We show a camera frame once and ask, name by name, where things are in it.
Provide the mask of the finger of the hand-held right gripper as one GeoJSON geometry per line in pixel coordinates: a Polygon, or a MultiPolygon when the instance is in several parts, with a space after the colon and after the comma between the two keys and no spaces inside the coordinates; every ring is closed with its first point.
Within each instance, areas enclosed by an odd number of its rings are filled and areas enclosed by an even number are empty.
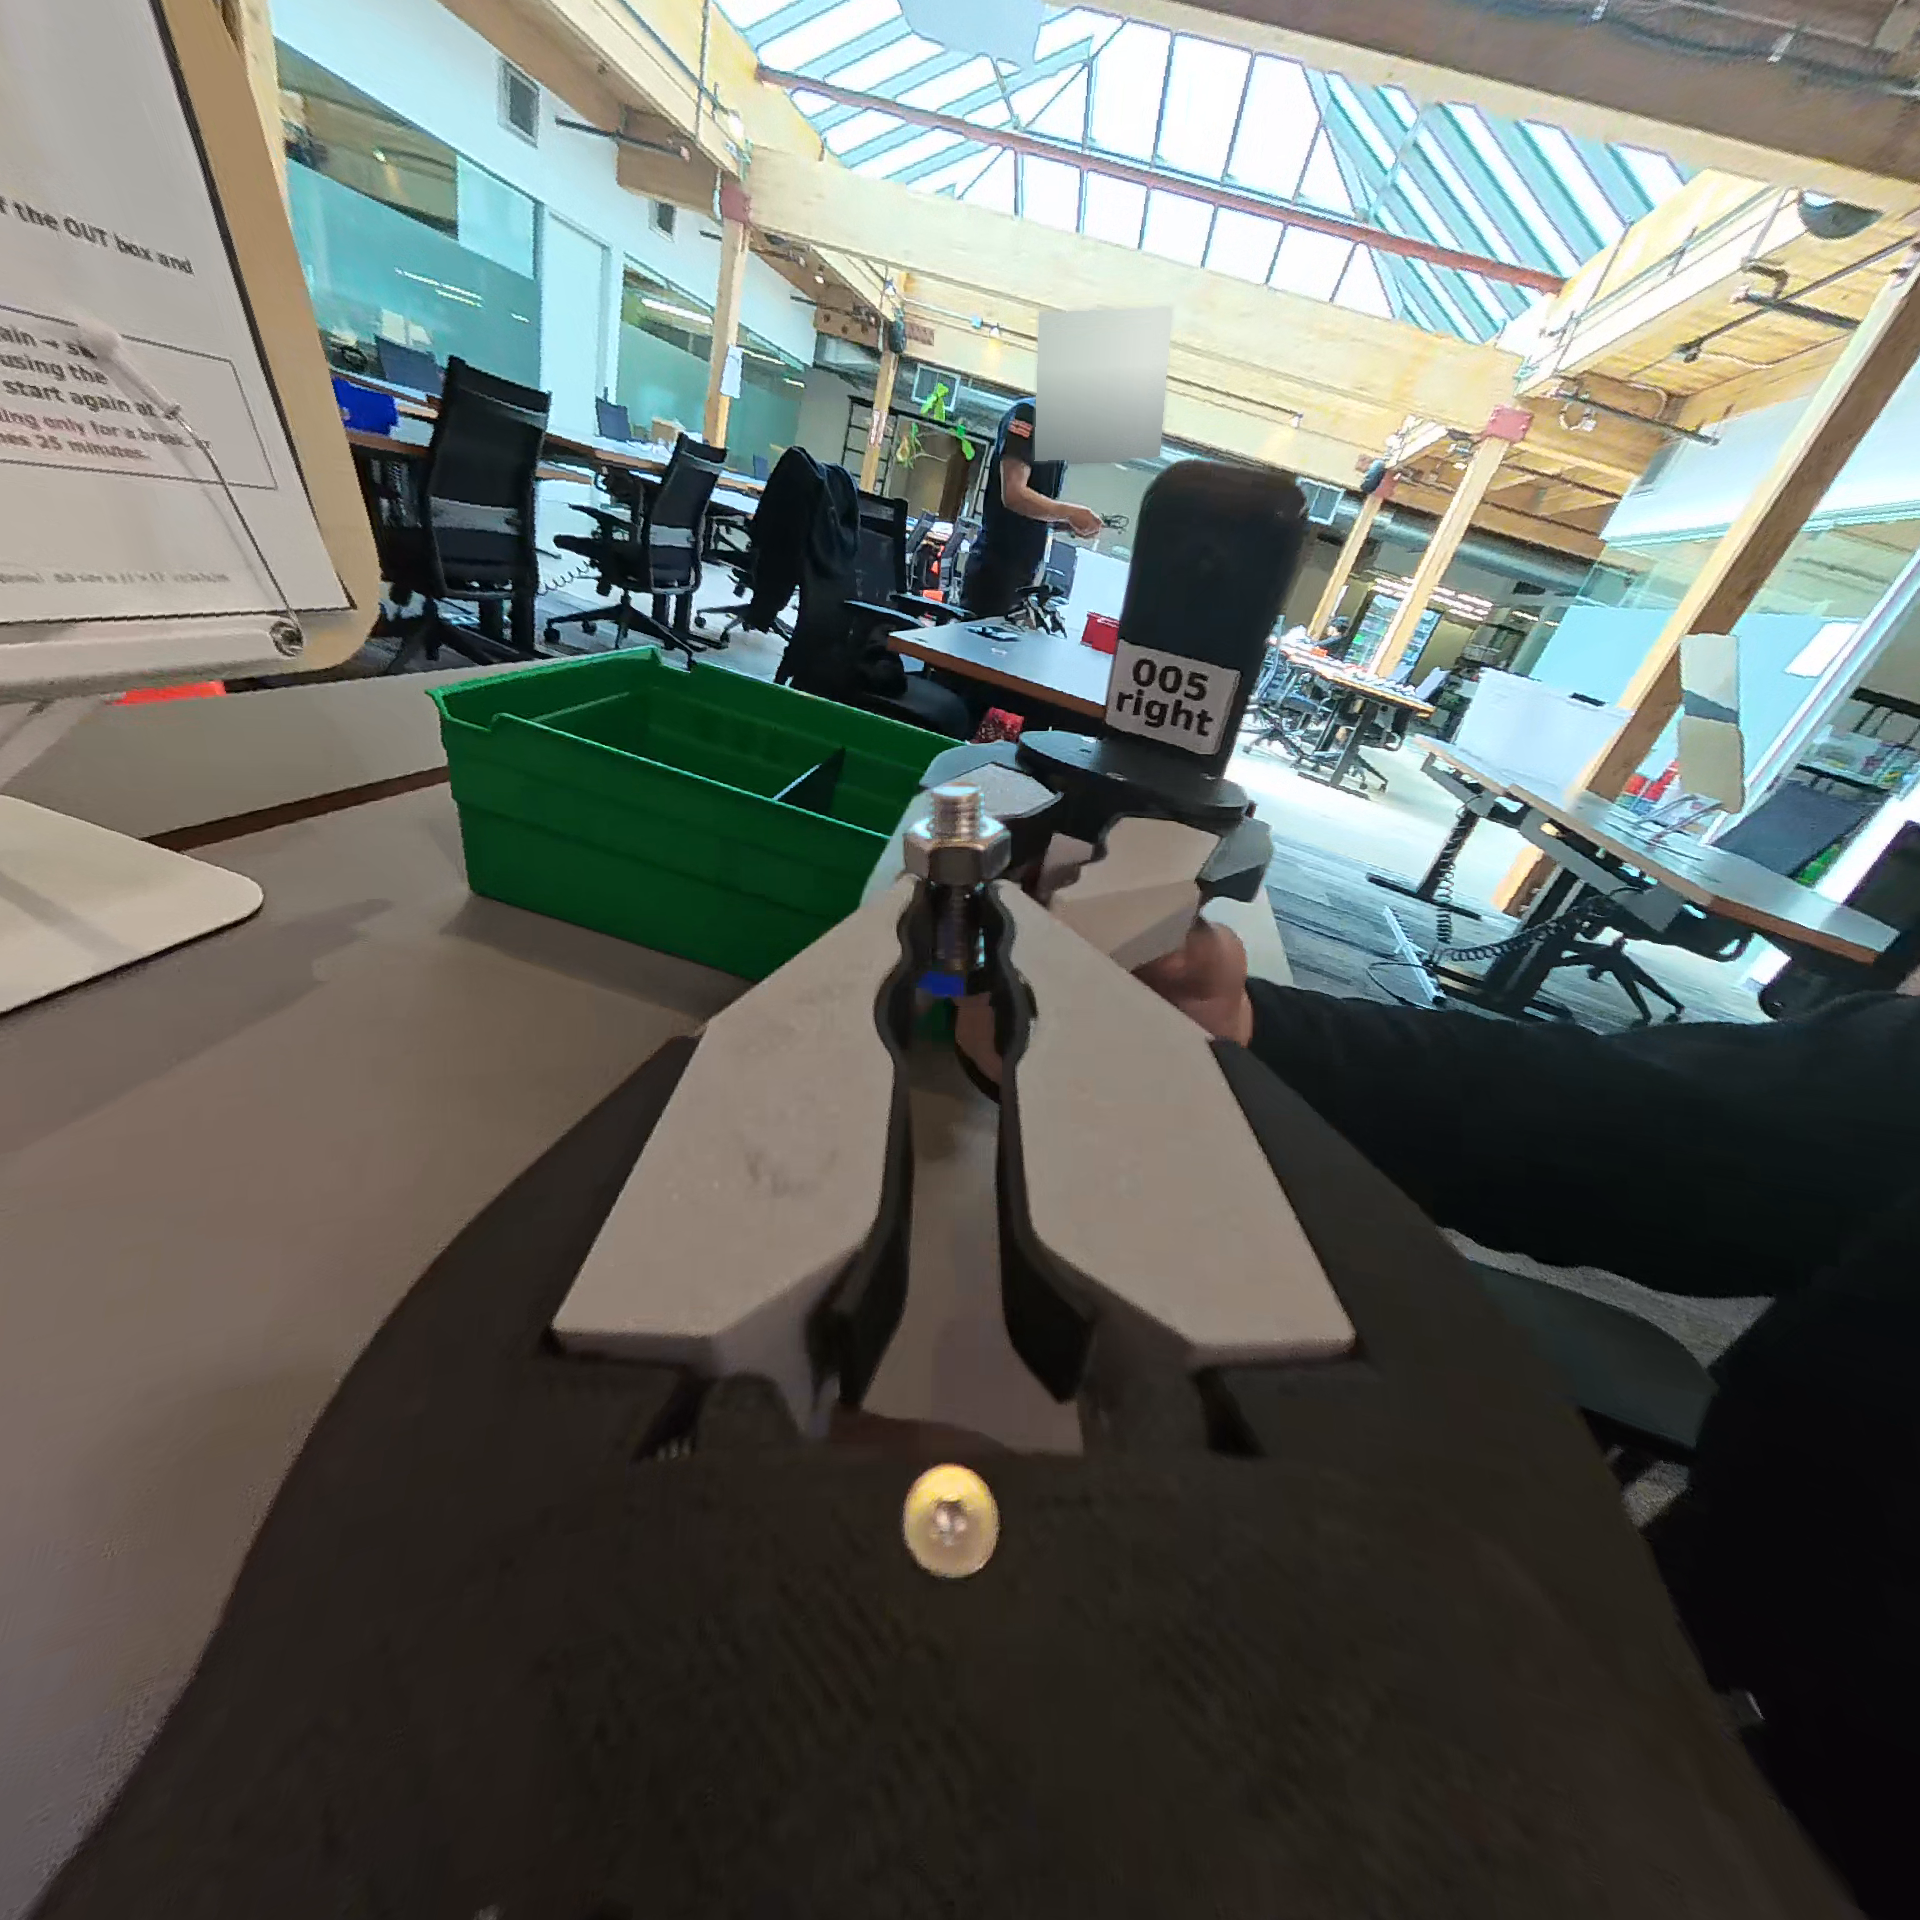
{"type": "Polygon", "coordinates": [[[1198,876],[1213,834],[1172,819],[1113,819],[1099,843],[1054,834],[1036,896],[1045,911],[1110,956],[1141,970],[1176,951],[1202,908],[1198,876]]]}
{"type": "Polygon", "coordinates": [[[1001,878],[1017,878],[1043,855],[1062,796],[1017,764],[1014,745],[953,745],[924,764],[906,830],[938,843],[1008,830],[1013,854],[1001,878]]]}

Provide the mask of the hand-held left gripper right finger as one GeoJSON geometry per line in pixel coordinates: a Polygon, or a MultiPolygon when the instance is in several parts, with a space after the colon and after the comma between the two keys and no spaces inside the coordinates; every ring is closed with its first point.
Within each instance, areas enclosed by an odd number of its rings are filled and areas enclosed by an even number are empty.
{"type": "Polygon", "coordinates": [[[1176,1379],[1353,1358],[1237,1095],[1252,1062],[1017,886],[990,903],[1001,1320],[1030,1373],[1082,1398],[1128,1343],[1176,1379]]]}

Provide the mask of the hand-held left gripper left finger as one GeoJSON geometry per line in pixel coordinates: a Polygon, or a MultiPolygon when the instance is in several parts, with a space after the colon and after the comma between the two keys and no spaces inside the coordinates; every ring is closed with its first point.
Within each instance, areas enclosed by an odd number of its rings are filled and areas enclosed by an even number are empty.
{"type": "Polygon", "coordinates": [[[816,1436],[848,1364],[810,1320],[875,1232],[896,1062],[879,1024],[896,878],[709,1021],[555,1313],[576,1356],[757,1376],[816,1436]]]}

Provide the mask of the silver hex bolt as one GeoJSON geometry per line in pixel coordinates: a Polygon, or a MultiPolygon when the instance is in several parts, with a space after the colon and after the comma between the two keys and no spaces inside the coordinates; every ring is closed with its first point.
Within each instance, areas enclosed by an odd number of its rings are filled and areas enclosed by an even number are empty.
{"type": "Polygon", "coordinates": [[[931,793],[924,822],[909,834],[917,851],[918,985],[938,1002],[971,995],[986,969],[983,906],[997,878],[999,843],[987,834],[983,796],[968,784],[931,793]]]}

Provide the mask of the green plastic bin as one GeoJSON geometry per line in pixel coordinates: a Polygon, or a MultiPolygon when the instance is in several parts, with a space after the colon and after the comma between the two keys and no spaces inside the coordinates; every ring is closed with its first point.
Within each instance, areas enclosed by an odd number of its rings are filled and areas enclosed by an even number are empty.
{"type": "Polygon", "coordinates": [[[469,889],[757,982],[853,914],[955,738],[654,648],[432,689],[469,889]],[[835,748],[835,814],[772,801],[835,748]]]}

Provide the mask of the person's right forearm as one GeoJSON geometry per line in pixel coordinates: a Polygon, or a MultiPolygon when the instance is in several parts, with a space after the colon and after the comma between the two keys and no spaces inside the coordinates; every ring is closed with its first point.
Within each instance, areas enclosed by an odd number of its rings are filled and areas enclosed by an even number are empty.
{"type": "Polygon", "coordinates": [[[1254,980],[1252,1050],[1440,1228],[1677,1298],[1918,1284],[1918,1002],[1596,1033],[1254,980]]]}

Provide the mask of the person's right hand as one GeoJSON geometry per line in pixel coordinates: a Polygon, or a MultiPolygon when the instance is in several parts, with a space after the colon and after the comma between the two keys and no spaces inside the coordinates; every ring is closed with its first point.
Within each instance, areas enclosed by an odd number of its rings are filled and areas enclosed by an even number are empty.
{"type": "Polygon", "coordinates": [[[1197,918],[1186,940],[1135,969],[1135,980],[1186,1013],[1209,1039],[1252,1043],[1252,970],[1245,943],[1231,926],[1197,918]]]}

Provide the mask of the background wooden desk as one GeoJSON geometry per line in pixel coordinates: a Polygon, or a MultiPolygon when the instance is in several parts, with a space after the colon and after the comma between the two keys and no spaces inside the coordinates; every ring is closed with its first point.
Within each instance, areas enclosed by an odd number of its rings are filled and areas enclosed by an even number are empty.
{"type": "Polygon", "coordinates": [[[986,686],[1013,707],[1050,707],[1098,727],[1105,716],[1110,656],[1054,630],[1001,619],[909,623],[886,633],[901,659],[986,686]]]}

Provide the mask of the black jacket on chair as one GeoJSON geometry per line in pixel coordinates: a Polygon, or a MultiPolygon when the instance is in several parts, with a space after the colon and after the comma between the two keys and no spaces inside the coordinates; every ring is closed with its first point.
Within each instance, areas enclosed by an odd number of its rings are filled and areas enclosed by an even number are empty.
{"type": "Polygon", "coordinates": [[[773,671],[777,686],[879,710],[906,693],[906,668],[875,625],[850,611],[859,589],[861,494],[844,465],[787,446],[765,478],[750,523],[751,598],[746,625],[772,630],[796,604],[773,671]]]}

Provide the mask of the black office chair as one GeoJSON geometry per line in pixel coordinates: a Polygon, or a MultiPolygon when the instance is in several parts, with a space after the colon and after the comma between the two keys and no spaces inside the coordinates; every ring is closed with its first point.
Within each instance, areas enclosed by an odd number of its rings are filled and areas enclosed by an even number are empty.
{"type": "Polygon", "coordinates": [[[725,449],[680,435],[658,478],[607,470],[607,494],[617,509],[578,507],[593,523],[585,535],[558,535],[558,548],[585,559],[602,589],[617,601],[588,611],[563,611],[544,629],[545,645],[563,625],[595,630],[613,619],[615,645],[639,630],[688,662],[709,645],[695,636],[695,594],[703,585],[709,507],[721,479],[725,449]]]}
{"type": "Polygon", "coordinates": [[[440,411],[418,459],[373,463],[370,515],[395,605],[388,675],[441,652],[492,666],[536,656],[537,470],[550,394],[445,361],[440,411]]]}

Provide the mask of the dark chair seat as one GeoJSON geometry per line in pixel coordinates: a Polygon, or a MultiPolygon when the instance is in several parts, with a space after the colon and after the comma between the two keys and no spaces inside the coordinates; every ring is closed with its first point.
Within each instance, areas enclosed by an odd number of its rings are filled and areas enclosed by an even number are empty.
{"type": "Polygon", "coordinates": [[[1718,1382],[1677,1336],[1622,1306],[1471,1262],[1482,1288],[1548,1360],[1610,1473],[1686,1471],[1718,1382]]]}

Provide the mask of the long wooden desk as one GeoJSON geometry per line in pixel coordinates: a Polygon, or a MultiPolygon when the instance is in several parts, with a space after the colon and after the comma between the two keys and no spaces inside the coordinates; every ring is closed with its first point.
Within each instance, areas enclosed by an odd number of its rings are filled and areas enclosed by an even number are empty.
{"type": "Polygon", "coordinates": [[[1511,829],[1549,866],[1544,892],[1511,933],[1479,945],[1438,943],[1409,961],[1431,1002],[1519,1021],[1574,1021],[1548,987],[1559,973],[1581,973],[1614,982],[1638,1025],[1667,1025],[1686,1007],[1634,961],[1632,945],[1728,962],[1760,940],[1824,970],[1870,980],[1899,951],[1902,936],[1889,924],[1752,859],[1655,829],[1588,790],[1553,797],[1529,777],[1452,742],[1430,742],[1424,770],[1460,806],[1453,834],[1426,873],[1431,906],[1440,873],[1475,822],[1511,829]]]}

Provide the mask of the person's dark clothing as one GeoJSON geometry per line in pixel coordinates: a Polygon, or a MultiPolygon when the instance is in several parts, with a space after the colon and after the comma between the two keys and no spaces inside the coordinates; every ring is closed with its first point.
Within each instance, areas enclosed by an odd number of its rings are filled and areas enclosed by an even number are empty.
{"type": "Polygon", "coordinates": [[[1708,1667],[1867,1916],[1918,1915],[1918,1201],[1718,1369],[1689,1498],[1708,1667]]]}

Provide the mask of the printed instruction sheet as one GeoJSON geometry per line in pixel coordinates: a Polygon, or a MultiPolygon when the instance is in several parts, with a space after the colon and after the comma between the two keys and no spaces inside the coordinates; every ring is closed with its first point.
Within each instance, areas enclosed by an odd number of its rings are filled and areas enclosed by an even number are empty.
{"type": "Polygon", "coordinates": [[[157,3],[2,5],[2,623],[349,605],[157,3]]]}

